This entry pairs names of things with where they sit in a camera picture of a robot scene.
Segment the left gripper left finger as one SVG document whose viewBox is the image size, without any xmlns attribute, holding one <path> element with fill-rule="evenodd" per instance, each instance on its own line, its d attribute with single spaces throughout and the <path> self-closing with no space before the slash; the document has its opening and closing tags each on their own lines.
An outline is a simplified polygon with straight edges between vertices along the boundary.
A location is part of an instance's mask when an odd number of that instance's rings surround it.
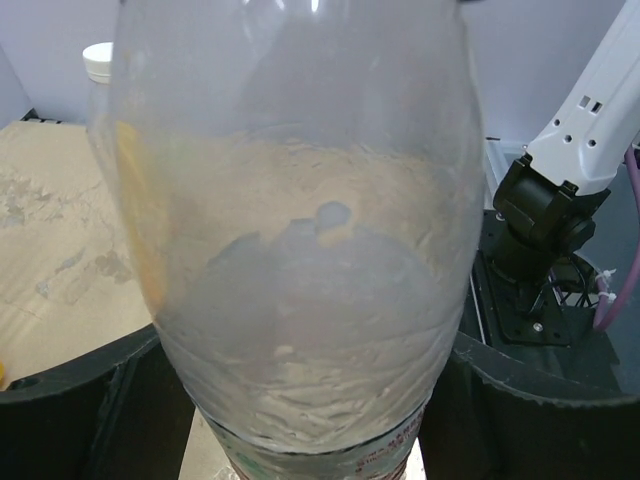
<svg viewBox="0 0 640 480">
<path fill-rule="evenodd" d="M 153 326 L 1 393 L 4 479 L 176 479 L 194 406 Z"/>
</svg>

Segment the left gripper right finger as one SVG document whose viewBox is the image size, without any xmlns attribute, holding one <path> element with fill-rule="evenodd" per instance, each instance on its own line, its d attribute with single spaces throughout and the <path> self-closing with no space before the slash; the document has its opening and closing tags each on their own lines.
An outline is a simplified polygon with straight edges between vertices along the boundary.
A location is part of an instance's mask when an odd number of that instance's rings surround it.
<svg viewBox="0 0 640 480">
<path fill-rule="evenodd" d="M 430 479 L 636 479 L 639 398 L 458 333 L 419 432 Z"/>
</svg>

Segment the large clear square bottle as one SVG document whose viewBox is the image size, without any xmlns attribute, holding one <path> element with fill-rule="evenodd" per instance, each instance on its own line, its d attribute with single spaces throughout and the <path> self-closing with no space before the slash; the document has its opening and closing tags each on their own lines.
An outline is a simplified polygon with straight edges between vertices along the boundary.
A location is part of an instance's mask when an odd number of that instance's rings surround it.
<svg viewBox="0 0 640 480">
<path fill-rule="evenodd" d="M 112 164 L 112 142 L 108 127 L 110 83 L 99 84 L 90 79 L 89 81 L 87 136 L 100 167 L 107 171 Z"/>
</svg>

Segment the red label water bottle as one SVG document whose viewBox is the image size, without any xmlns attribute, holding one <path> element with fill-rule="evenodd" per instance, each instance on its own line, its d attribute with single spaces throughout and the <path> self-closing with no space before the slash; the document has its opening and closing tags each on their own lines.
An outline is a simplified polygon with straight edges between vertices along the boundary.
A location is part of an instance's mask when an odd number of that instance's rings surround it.
<svg viewBox="0 0 640 480">
<path fill-rule="evenodd" d="M 124 1 L 109 104 L 144 300 L 243 479 L 399 479 L 482 224 L 457 1 Z"/>
</svg>

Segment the white bottle cap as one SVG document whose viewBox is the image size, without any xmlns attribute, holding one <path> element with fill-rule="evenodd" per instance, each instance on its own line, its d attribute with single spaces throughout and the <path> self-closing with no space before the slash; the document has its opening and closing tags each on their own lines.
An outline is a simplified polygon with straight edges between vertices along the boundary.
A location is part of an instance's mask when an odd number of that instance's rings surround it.
<svg viewBox="0 0 640 480">
<path fill-rule="evenodd" d="M 86 47 L 82 58 L 88 78 L 99 84 L 109 84 L 113 43 L 102 42 Z"/>
</svg>

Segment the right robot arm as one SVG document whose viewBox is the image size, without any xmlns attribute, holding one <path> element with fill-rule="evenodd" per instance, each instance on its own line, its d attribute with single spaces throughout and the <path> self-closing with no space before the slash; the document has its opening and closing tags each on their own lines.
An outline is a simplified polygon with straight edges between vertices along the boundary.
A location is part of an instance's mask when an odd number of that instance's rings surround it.
<svg viewBox="0 0 640 480">
<path fill-rule="evenodd" d="M 494 195 L 506 221 L 493 258 L 515 282 L 538 284 L 594 234 L 623 155 L 639 132 L 639 4 L 626 2 L 551 122 Z"/>
</svg>

